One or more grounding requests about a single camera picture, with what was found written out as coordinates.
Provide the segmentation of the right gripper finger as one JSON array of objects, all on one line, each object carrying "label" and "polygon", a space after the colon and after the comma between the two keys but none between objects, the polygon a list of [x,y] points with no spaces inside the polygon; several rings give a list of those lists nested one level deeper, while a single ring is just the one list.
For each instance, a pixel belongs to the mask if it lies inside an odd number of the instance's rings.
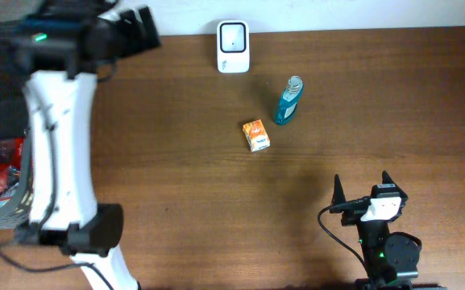
[{"label": "right gripper finger", "polygon": [[331,200],[332,205],[341,205],[346,202],[346,197],[343,191],[343,186],[341,184],[341,180],[339,174],[334,175],[334,191],[333,197]]},{"label": "right gripper finger", "polygon": [[382,171],[382,184],[395,184],[391,176],[386,171]]}]

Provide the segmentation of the orange small snack box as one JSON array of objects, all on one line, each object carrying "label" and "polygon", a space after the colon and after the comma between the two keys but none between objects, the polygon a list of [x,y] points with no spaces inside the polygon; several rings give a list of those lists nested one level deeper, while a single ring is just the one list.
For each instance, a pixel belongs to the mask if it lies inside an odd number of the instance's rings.
[{"label": "orange small snack box", "polygon": [[271,140],[260,119],[244,124],[243,133],[251,152],[263,150],[271,145]]}]

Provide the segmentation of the blue mouthwash bottle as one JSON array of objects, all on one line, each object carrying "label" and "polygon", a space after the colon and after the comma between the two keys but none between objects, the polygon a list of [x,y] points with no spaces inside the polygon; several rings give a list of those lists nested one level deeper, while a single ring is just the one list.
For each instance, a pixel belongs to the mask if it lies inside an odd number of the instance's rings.
[{"label": "blue mouthwash bottle", "polygon": [[303,94],[304,83],[299,76],[291,76],[278,102],[275,124],[282,126],[288,123],[296,113],[298,102]]}]

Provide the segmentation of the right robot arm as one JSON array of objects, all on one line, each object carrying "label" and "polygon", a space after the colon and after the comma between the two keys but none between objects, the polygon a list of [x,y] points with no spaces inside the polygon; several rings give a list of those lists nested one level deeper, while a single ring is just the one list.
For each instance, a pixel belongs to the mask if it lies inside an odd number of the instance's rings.
[{"label": "right robot arm", "polygon": [[330,213],[342,215],[343,226],[355,226],[363,254],[366,279],[355,281],[357,289],[411,289],[418,277],[421,240],[403,232],[391,232],[388,224],[402,215],[408,195],[382,172],[382,181],[371,194],[348,201],[338,175]]}]

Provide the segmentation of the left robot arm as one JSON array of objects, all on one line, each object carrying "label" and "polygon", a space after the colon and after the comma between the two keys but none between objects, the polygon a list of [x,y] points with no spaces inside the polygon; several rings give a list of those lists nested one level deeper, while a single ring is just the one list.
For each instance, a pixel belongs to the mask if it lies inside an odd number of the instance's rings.
[{"label": "left robot arm", "polygon": [[57,247],[94,289],[137,289],[120,248],[124,212],[101,203],[90,167],[90,119],[102,66],[161,45],[151,9],[112,1],[45,1],[12,37],[26,74],[34,197],[14,244]]}]

